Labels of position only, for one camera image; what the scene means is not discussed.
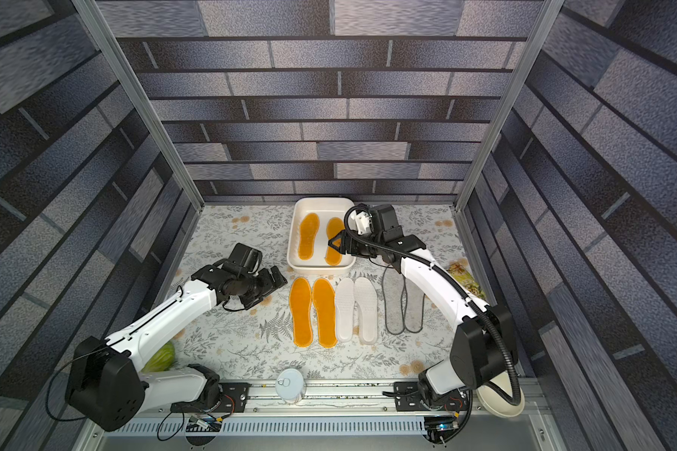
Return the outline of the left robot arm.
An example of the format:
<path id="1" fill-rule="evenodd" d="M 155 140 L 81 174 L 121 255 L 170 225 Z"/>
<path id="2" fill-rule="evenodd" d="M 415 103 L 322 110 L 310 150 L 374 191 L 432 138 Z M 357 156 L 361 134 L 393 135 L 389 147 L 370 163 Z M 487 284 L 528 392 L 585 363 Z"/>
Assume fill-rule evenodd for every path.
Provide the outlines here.
<path id="1" fill-rule="evenodd" d="M 261 251 L 236 244 L 229 257 L 195 271 L 145 316 L 106 338 L 85 339 L 70 364 L 66 403 L 105 431 L 166 405 L 181 413 L 214 408 L 223 398 L 214 371 L 201 365 L 154 371 L 148 365 L 173 336 L 216 306 L 236 298 L 248 310 L 286 286 L 279 268 L 264 268 L 262 260 Z"/>

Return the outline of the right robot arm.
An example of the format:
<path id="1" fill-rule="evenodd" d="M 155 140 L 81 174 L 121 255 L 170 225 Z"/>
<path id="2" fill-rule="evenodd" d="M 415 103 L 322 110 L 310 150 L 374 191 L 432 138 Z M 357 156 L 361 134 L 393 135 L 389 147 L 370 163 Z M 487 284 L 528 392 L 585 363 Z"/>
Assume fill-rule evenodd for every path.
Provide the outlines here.
<path id="1" fill-rule="evenodd" d="M 502 402 L 520 405 L 515 324 L 509 310 L 490 306 L 461 285 L 421 239 L 404 234 L 389 204 L 355 205 L 343 224 L 344 230 L 329 239 L 330 248 L 361 259 L 381 257 L 433 302 L 454 331 L 449 356 L 419 374 L 421 401 L 432 408 L 455 390 L 485 387 Z"/>

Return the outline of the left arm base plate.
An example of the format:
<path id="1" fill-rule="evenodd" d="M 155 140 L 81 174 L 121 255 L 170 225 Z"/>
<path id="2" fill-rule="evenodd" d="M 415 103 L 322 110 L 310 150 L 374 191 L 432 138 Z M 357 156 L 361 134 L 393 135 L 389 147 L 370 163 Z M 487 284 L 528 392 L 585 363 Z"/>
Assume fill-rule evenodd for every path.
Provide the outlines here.
<path id="1" fill-rule="evenodd" d="M 206 383 L 193 401 L 173 403 L 171 413 L 243 413 L 246 409 L 249 383 Z"/>

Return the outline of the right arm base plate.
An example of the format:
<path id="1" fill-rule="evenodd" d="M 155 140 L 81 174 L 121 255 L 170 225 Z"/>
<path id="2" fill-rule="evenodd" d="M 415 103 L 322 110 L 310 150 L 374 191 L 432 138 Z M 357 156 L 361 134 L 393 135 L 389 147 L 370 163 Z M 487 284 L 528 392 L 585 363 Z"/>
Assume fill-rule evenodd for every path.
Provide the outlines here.
<path id="1" fill-rule="evenodd" d="M 437 400 L 425 400 L 422 397 L 419 384 L 415 381 L 395 381 L 391 389 L 383 391 L 382 395 L 394 401 L 398 412 L 449 412 L 458 413 L 468 409 L 468 395 L 453 390 L 442 395 Z"/>

